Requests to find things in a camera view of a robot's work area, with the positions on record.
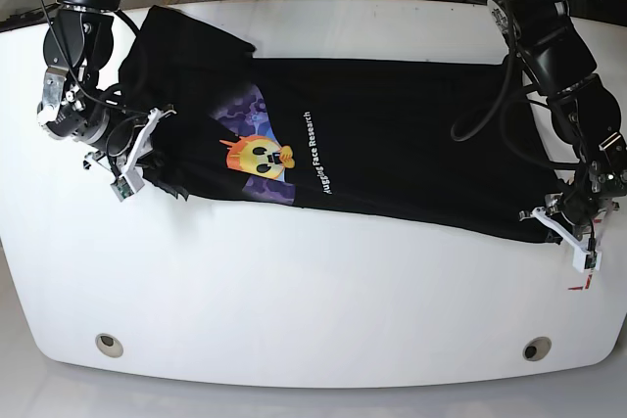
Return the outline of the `black printed T-shirt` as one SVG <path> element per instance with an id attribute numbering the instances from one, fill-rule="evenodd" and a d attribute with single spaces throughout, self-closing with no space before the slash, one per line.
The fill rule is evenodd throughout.
<path id="1" fill-rule="evenodd" d="M 462 143 L 505 66 L 260 59 L 254 45 L 175 10 L 150 9 L 119 69 L 147 55 L 143 102 L 172 106 L 151 136 L 145 178 L 179 197 L 380 215 L 543 244 L 518 215 L 559 181 L 516 156 L 496 122 Z"/>

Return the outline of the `red tape rectangle marker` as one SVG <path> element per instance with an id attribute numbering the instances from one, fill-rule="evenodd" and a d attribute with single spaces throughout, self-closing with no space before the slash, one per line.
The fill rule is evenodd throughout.
<path id="1" fill-rule="evenodd" d="M 580 286 L 574 286 L 574 287 L 569 287 L 568 291 L 586 291 L 590 288 L 591 284 L 592 284 L 592 280 L 594 277 L 594 272 L 591 271 L 587 274 L 585 281 L 580 285 Z"/>

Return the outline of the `right table grommet hole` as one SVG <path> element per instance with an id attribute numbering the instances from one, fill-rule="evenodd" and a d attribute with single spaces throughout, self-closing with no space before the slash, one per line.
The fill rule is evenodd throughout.
<path id="1" fill-rule="evenodd" d="M 551 351 L 553 343 L 548 337 L 538 337 L 528 342 L 522 351 L 526 361 L 537 362 L 544 359 Z"/>

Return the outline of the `table grommet hole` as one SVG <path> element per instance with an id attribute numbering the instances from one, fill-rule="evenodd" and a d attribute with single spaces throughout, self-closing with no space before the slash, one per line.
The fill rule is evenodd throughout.
<path id="1" fill-rule="evenodd" d="M 109 334 L 99 334 L 95 338 L 98 350 L 110 358 L 119 358 L 123 355 L 123 346 L 114 336 Z"/>
<path id="2" fill-rule="evenodd" d="M 537 362 L 544 359 L 551 351 L 553 343 L 548 337 L 538 337 L 528 342 L 522 351 L 526 361 Z"/>

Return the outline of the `left table grommet hole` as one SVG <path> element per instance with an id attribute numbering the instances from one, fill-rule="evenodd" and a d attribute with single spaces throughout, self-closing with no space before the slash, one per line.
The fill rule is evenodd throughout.
<path id="1" fill-rule="evenodd" d="M 109 334 L 99 334 L 95 338 L 98 350 L 110 358 L 119 358 L 123 355 L 123 346 L 114 336 Z"/>

